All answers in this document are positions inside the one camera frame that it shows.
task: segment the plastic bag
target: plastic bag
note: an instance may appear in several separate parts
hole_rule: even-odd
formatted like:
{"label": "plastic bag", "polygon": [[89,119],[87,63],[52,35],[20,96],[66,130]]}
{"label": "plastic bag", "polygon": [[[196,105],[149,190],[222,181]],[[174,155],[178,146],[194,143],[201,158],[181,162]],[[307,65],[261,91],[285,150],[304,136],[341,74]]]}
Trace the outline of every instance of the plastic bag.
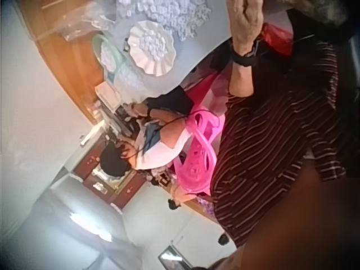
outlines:
{"label": "plastic bag", "polygon": [[275,51],[290,56],[293,50],[294,35],[275,25],[265,23],[263,26],[263,37],[266,43]]}
{"label": "plastic bag", "polygon": [[67,41],[72,41],[91,31],[112,31],[115,18],[115,2],[93,1],[64,15],[56,24],[56,29]]}

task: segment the red plastic bag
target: red plastic bag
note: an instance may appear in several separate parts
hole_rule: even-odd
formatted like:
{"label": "red plastic bag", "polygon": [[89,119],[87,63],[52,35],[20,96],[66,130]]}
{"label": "red plastic bag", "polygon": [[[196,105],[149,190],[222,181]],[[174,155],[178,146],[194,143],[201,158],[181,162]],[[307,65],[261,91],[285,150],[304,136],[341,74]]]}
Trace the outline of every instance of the red plastic bag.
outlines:
{"label": "red plastic bag", "polygon": [[293,50],[292,33],[285,31],[275,25],[265,23],[263,26],[263,37],[275,51],[290,56]]}

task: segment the pink plastic stool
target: pink plastic stool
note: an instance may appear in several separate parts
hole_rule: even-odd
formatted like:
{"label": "pink plastic stool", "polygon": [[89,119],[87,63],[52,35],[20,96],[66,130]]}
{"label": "pink plastic stool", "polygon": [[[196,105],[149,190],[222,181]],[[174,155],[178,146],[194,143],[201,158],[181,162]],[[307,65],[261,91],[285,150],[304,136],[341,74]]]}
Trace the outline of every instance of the pink plastic stool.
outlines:
{"label": "pink plastic stool", "polygon": [[189,117],[186,128],[193,134],[193,140],[182,164],[179,157],[174,159],[178,183],[189,193],[209,193],[214,168],[217,162],[212,141],[223,129],[225,116],[217,117],[205,107],[196,107]]}

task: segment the white ceramic plate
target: white ceramic plate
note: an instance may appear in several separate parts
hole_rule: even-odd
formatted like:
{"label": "white ceramic plate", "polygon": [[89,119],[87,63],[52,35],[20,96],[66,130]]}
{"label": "white ceramic plate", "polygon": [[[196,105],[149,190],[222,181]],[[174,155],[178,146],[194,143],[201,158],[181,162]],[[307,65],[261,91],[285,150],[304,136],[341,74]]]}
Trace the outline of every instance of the white ceramic plate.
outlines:
{"label": "white ceramic plate", "polygon": [[[147,30],[153,30],[165,38],[165,47],[168,53],[160,62],[147,52],[140,48],[140,38]],[[163,26],[153,21],[139,21],[130,30],[130,37],[128,39],[130,46],[130,55],[134,59],[135,64],[142,68],[146,74],[154,74],[155,76],[162,76],[169,72],[174,66],[176,51],[174,48],[173,37],[164,30]]]}

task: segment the hand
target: hand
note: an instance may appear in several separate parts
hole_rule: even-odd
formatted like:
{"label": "hand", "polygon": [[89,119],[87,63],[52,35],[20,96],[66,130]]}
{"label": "hand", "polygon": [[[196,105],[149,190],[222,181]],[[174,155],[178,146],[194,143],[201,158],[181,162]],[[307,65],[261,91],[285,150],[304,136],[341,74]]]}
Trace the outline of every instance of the hand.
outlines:
{"label": "hand", "polygon": [[132,111],[137,115],[137,116],[143,116],[146,117],[147,116],[147,110],[148,107],[144,104],[144,103],[139,103],[139,104],[133,104],[131,106]]}
{"label": "hand", "polygon": [[261,32],[263,0],[227,0],[226,4],[234,50],[243,56],[251,52]]}

